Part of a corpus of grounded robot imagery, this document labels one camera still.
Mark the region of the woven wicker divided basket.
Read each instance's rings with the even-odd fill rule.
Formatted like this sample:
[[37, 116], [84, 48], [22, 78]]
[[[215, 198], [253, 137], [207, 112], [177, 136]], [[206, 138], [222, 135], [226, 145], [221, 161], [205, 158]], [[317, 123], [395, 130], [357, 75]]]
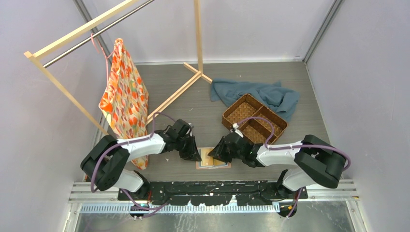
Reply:
[[231, 130], [239, 126], [244, 137], [251, 142], [274, 144], [287, 129], [288, 123], [256, 100], [252, 95], [241, 96], [222, 114], [222, 124]]

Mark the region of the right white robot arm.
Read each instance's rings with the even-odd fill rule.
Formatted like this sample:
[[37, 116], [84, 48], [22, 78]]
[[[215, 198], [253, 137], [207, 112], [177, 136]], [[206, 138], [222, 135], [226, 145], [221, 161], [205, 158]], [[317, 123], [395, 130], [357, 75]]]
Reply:
[[252, 168], [288, 165], [276, 182], [278, 196], [285, 199], [312, 184], [337, 188], [351, 164], [348, 155], [314, 135], [286, 145], [268, 145], [253, 143], [233, 131], [223, 136], [208, 155], [224, 163], [239, 159]]

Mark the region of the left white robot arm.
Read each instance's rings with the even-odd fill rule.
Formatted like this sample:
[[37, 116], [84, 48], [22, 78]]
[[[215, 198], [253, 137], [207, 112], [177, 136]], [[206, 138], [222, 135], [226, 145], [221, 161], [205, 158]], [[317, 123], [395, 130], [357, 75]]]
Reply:
[[202, 160], [191, 125], [182, 119], [165, 130], [156, 130], [140, 138], [118, 140], [106, 135], [82, 160], [80, 168], [90, 177], [93, 192], [116, 187], [143, 200], [148, 194], [149, 182], [137, 171], [126, 170], [125, 165], [143, 156], [171, 151], [177, 151], [183, 160]]

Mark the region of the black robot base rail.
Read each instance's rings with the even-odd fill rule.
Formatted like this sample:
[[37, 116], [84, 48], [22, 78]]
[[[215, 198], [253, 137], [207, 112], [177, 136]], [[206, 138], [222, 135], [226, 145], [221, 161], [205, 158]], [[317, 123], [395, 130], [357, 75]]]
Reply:
[[236, 200], [238, 206], [270, 205], [283, 200], [295, 200], [295, 193], [278, 191], [275, 182], [257, 181], [174, 181], [150, 182], [136, 192], [120, 190], [118, 200], [149, 201], [154, 205], [225, 206]]

